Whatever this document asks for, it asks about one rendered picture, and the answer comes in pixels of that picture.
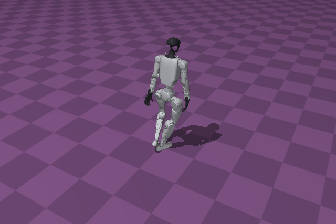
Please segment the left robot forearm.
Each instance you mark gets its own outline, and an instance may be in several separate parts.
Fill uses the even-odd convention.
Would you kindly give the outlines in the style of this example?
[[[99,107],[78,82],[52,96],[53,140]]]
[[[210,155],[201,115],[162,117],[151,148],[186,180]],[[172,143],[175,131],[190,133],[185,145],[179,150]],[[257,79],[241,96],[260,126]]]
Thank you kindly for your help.
[[[153,77],[153,75],[152,75],[151,84],[150,84],[150,87],[149,87],[151,89],[150,93],[154,92],[154,89],[156,88],[156,82],[157,82],[157,78]]]

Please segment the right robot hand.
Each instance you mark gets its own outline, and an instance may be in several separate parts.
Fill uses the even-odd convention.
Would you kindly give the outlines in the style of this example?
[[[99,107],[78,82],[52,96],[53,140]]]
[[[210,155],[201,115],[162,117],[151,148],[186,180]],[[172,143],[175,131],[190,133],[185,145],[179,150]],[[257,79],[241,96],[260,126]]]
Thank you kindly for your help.
[[[185,97],[184,101],[186,101],[186,103],[185,103],[185,108],[183,108],[182,112],[184,112],[187,109],[190,99],[188,99],[188,97]]]

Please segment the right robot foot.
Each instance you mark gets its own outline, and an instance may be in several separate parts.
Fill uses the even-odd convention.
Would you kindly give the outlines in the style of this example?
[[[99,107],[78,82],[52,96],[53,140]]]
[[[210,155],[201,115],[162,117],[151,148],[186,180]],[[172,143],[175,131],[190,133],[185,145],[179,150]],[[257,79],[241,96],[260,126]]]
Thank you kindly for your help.
[[[156,147],[156,150],[157,150],[157,151],[160,151],[160,150],[163,150],[163,149],[167,149],[167,148],[169,148],[169,147],[171,147],[171,146],[172,146],[172,142],[167,142],[167,143],[164,144],[163,147],[161,147],[161,145],[157,146],[157,147]]]

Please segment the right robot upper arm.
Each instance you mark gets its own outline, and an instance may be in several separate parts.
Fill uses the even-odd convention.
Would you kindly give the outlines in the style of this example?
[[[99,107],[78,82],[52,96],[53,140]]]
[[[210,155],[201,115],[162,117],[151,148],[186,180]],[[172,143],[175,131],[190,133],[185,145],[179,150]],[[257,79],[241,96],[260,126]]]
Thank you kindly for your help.
[[[186,85],[188,63],[185,60],[179,60],[178,66],[181,69],[181,84]]]

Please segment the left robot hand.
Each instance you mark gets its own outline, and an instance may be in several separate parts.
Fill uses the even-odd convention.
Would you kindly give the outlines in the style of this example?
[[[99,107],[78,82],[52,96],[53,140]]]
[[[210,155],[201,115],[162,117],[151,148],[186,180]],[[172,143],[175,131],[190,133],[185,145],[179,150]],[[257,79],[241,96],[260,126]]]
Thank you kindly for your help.
[[[152,100],[152,94],[153,93],[150,93],[150,92],[151,92],[151,89],[149,88],[148,94],[146,95],[145,100],[144,100],[144,104],[147,105],[147,106],[150,105],[150,100]],[[152,102],[153,102],[153,100],[152,100]]]

